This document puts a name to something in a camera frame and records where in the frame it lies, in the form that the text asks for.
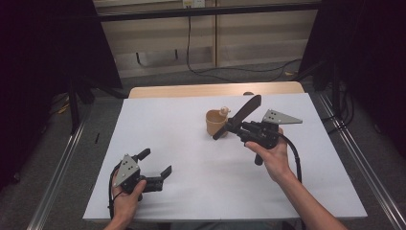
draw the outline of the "electrical outlet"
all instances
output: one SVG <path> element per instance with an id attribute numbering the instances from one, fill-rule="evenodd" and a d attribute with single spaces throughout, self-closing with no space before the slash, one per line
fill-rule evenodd
<path id="1" fill-rule="evenodd" d="M 193 0 L 183 0 L 183 8 L 192 8 L 193 7 Z"/>
<path id="2" fill-rule="evenodd" d="M 193 1 L 194 8 L 204 8 L 205 7 L 205 0 L 194 0 Z"/>

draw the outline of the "wooden table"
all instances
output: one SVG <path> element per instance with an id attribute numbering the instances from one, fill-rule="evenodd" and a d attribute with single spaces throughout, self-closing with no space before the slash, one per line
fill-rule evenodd
<path id="1" fill-rule="evenodd" d="M 246 92 L 253 94 L 292 94 L 304 93 L 302 86 L 295 81 L 196 84 L 174 86 L 134 87 L 128 98 L 176 98 L 204 96 L 237 96 Z"/>

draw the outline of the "black stand leg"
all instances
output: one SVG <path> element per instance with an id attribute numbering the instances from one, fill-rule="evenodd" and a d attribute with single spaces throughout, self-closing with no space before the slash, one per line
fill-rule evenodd
<path id="1" fill-rule="evenodd" d="M 71 107 L 71 117 L 72 117 L 72 130 L 71 134 L 74 134 L 76 130 L 78 129 L 79 126 L 79 110 L 78 110 L 78 101 L 77 101 L 77 95 L 75 92 L 74 88 L 74 83 L 73 80 L 69 80 L 69 106 Z"/>
<path id="2" fill-rule="evenodd" d="M 135 56 L 137 57 L 137 62 L 138 62 L 138 64 L 141 65 L 140 56 L 138 55 L 138 53 L 135 53 Z"/>
<path id="3" fill-rule="evenodd" d="M 340 105 L 340 76 L 338 73 L 337 64 L 333 64 L 333 76 L 332 76 L 332 110 L 334 116 L 341 119 L 341 105 Z"/>
<path id="4" fill-rule="evenodd" d="M 322 67 L 324 67 L 327 64 L 327 62 L 325 60 L 321 60 L 315 64 L 313 64 L 312 66 L 310 66 L 309 68 L 307 68 L 306 70 L 302 71 L 298 77 L 296 77 L 295 79 L 293 79 L 292 81 L 302 81 L 305 78 L 307 78 L 308 76 L 314 74 L 314 72 L 318 71 L 319 69 L 321 69 Z"/>
<path id="5" fill-rule="evenodd" d="M 94 101 L 94 96 L 93 96 L 92 92 L 90 91 L 91 87 L 98 88 L 101 91 L 104 91 L 104 92 L 108 93 L 109 95 L 111 95 L 111 96 L 113 96 L 115 98 L 118 98 L 118 99 L 126 99 L 126 98 L 128 98 L 128 95 L 120 93 L 120 92 L 118 92 L 118 91 L 116 91 L 116 90 L 114 90 L 114 89 L 112 89 L 110 87 L 107 87 L 107 86 L 105 86 L 105 85 L 103 85 L 101 83 L 98 83 L 95 80 L 91 80 L 91 79 L 88 79 L 86 77 L 80 78 L 80 83 L 87 85 L 87 87 L 84 88 L 82 91 L 86 93 L 85 95 L 86 95 L 87 98 L 90 99 L 89 100 L 90 103 L 92 103 Z"/>

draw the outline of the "white sheet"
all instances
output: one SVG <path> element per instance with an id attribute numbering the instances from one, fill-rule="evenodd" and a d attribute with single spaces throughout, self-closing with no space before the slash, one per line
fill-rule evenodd
<path id="1" fill-rule="evenodd" d="M 215 141 L 206 132 L 205 114 L 228 106 L 230 117 L 251 97 L 129 99 L 101 166 L 84 219 L 108 220 L 107 187 L 114 166 L 128 153 L 151 148 L 139 163 L 142 174 L 156 176 L 172 165 L 162 192 L 144 194 L 135 216 L 145 221 L 291 219 L 298 214 L 255 154 L 229 133 Z M 260 122 L 268 109 L 303 120 L 283 125 L 302 162 L 304 185 L 337 218 L 367 214 L 354 191 L 326 130 L 307 94 L 262 96 L 245 121 Z M 293 172 L 296 165 L 289 149 Z"/>

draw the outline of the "wire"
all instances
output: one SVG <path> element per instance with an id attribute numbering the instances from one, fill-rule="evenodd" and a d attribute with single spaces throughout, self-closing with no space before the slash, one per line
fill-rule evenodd
<path id="1" fill-rule="evenodd" d="M 347 96 L 350 95 L 350 108 L 348 106 L 347 103 Z M 331 134 L 334 133 L 335 131 L 338 131 L 342 128 L 348 127 L 350 125 L 350 123 L 352 122 L 353 118 L 354 118 L 354 113 L 355 113 L 355 105 L 354 105 L 354 101 L 353 101 L 353 97 L 352 95 L 349 93 L 349 91 L 346 89 L 344 96 L 343 96 L 343 102 L 342 102 L 342 106 L 344 107 L 344 109 L 347 111 L 346 117 L 342 120 L 342 124 L 340 126 L 337 126 L 336 128 L 330 130 L 327 132 L 327 134 Z"/>
<path id="2" fill-rule="evenodd" d="M 121 192 L 119 192 L 117 195 L 114 195 L 114 198 L 113 198 L 113 202 L 114 202 L 114 200 L 116 200 L 116 198 L 120 195 L 120 194 L 122 194 L 124 191 L 121 191 Z"/>
<path id="3" fill-rule="evenodd" d="M 332 90 L 332 83 L 330 82 L 330 83 L 326 86 L 326 88 Z M 341 85 L 340 85 L 340 90 L 339 90 L 339 92 L 340 92 L 340 93 L 344 93 L 344 97 L 341 99 L 341 103 L 340 103 L 340 105 L 341 105 L 341 107 L 340 107 L 340 112 L 339 112 L 338 114 L 334 113 L 334 114 L 331 115 L 330 117 L 321 118 L 320 120 L 322 120 L 323 124 L 326 123 L 326 122 L 328 122 L 328 121 L 330 121 L 330 120 L 333 119 L 333 118 L 341 119 L 342 114 L 344 114 L 344 112 L 347 113 L 346 117 L 348 117 L 348 112 L 347 112 L 348 107 L 347 107 L 347 102 L 346 102 L 346 100 L 345 100 L 345 98 L 346 98 L 348 92 L 347 92 L 346 89 L 341 89 Z"/>
<path id="4" fill-rule="evenodd" d="M 111 197 L 112 196 L 111 195 L 111 185 L 112 185 L 114 173 L 121 166 L 121 164 L 122 164 L 122 161 L 120 161 L 120 163 L 117 164 L 116 167 L 114 167 L 113 172 L 111 172 L 111 174 L 110 174 L 110 180 L 108 182 L 108 206 L 107 206 L 107 208 L 110 212 L 111 219 L 114 218 L 114 199 L 116 199 L 116 197 L 119 195 L 119 194 L 117 194 L 116 196 L 114 196 L 114 198 Z"/>
<path id="5" fill-rule="evenodd" d="M 293 155 L 295 155 L 295 162 L 296 162 L 296 174 L 298 176 L 298 180 L 302 183 L 302 167 L 301 167 L 301 158 L 299 157 L 298 150 L 296 149 L 295 145 L 287 138 L 285 135 L 275 132 L 279 137 L 281 137 L 287 145 L 292 149 Z"/>
<path id="6" fill-rule="evenodd" d="M 282 65 L 280 67 L 276 67 L 276 68 L 272 68 L 272 69 L 264 69 L 264 70 L 252 70 L 252 69 L 244 69 L 244 68 L 237 68 L 237 67 L 218 67 L 218 68 L 210 68 L 210 69 L 207 69 L 207 70 L 195 71 L 195 70 L 193 70 L 191 68 L 191 64 L 190 64 L 190 46 L 191 46 L 192 23 L 191 23 L 191 17 L 190 16 L 188 17 L 188 19 L 189 19 L 189 32 L 188 32 L 188 48 L 187 48 L 187 52 L 186 52 L 186 64 L 188 66 L 188 69 L 192 73 L 194 73 L 194 74 L 196 74 L 198 76 L 211 77 L 211 78 L 216 78 L 216 79 L 229 81 L 229 82 L 237 82 L 235 80 L 228 80 L 228 79 L 221 78 L 219 76 L 207 75 L 207 74 L 204 74 L 204 73 L 214 71 L 214 70 L 238 70 L 238 71 L 246 71 L 246 72 L 253 72 L 253 73 L 266 73 L 266 72 L 272 72 L 272 71 L 282 69 L 280 74 L 277 77 L 275 77 L 272 80 L 269 80 L 269 81 L 275 81 L 275 80 L 279 79 L 282 76 L 283 71 L 286 68 L 286 66 L 288 66 L 289 64 L 294 63 L 296 61 L 301 61 L 302 60 L 301 58 L 293 59 L 293 60 L 288 61 L 287 63 L 285 63 L 284 65 Z"/>

